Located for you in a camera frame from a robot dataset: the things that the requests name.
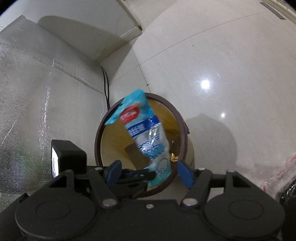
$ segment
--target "reflective insulation sheet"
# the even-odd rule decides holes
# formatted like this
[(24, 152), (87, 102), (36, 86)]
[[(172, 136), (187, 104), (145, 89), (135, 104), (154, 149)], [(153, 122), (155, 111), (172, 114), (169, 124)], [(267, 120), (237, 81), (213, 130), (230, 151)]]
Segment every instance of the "reflective insulation sheet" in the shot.
[(51, 178), (51, 140), (70, 140), (95, 165), (107, 111), (102, 69), (21, 16), (0, 32), (0, 211)]

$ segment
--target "white baseboard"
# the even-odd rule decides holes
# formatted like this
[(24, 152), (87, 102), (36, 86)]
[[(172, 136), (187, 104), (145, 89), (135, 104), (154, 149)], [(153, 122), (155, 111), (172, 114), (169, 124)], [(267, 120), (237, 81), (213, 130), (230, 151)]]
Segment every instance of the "white baseboard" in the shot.
[(142, 31), (138, 27), (132, 28), (131, 30), (129, 30), (125, 34), (121, 35), (118, 38), (117, 43), (114, 43), (113, 45), (105, 48), (100, 53), (100, 55), (98, 55), (94, 58), (94, 60), (97, 62), (101, 62), (102, 60), (104, 60), (105, 58), (110, 56), (112, 53), (114, 53), (117, 49), (120, 49), (123, 45), (127, 44), (128, 42), (130, 42), (131, 40), (133, 40), (134, 38), (136, 38), (137, 36), (139, 36), (141, 34), (142, 34)]
[(275, 10), (279, 11), (286, 18), (290, 19), (293, 23), (296, 24), (296, 12), (288, 4), (281, 0), (263, 0), (268, 5), (273, 7)]
[(140, 26), (140, 22), (137, 19), (137, 17), (129, 10), (128, 6), (126, 4), (124, 4), (123, 2), (124, 0), (117, 0), (117, 2), (119, 3), (119, 5), (123, 8), (123, 10), (128, 14), (128, 16), (130, 17), (130, 19), (135, 23), (136, 26)]

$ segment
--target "blue gripper pad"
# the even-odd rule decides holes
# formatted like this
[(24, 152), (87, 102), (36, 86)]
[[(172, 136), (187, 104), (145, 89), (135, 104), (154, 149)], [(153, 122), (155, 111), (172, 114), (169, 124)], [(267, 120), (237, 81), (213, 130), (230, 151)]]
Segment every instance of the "blue gripper pad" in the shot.
[(183, 184), (188, 188), (192, 188), (194, 185), (193, 180), (193, 169), (191, 169), (184, 161), (177, 162), (178, 173), (183, 182)]
[(122, 172), (121, 161), (116, 160), (104, 170), (104, 176), (108, 187), (112, 187), (117, 183)]

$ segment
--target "red logo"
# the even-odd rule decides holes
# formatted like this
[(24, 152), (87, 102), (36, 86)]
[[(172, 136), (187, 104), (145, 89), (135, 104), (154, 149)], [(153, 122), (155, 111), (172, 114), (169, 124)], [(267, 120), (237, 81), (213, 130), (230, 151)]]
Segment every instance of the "red logo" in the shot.
[(127, 124), (131, 122), (132, 120), (136, 119), (137, 116), (140, 113), (140, 110), (137, 108), (138, 104), (134, 104), (131, 107), (125, 109), (121, 114), (120, 114), (120, 120), (124, 123)]

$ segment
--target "plastic bag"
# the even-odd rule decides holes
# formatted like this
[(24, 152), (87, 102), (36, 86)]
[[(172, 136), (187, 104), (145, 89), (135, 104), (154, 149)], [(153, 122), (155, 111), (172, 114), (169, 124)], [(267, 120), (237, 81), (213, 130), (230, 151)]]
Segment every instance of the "plastic bag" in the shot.
[(171, 173), (170, 145), (162, 123), (141, 89), (126, 96), (105, 125), (115, 123), (118, 118), (124, 123), (138, 149), (144, 156), (149, 157), (150, 165), (146, 168), (156, 172), (155, 179), (150, 181), (148, 186), (159, 185)]
[(296, 153), (286, 161), (283, 167), (265, 181), (262, 190), (281, 204), (286, 203), (296, 190)]

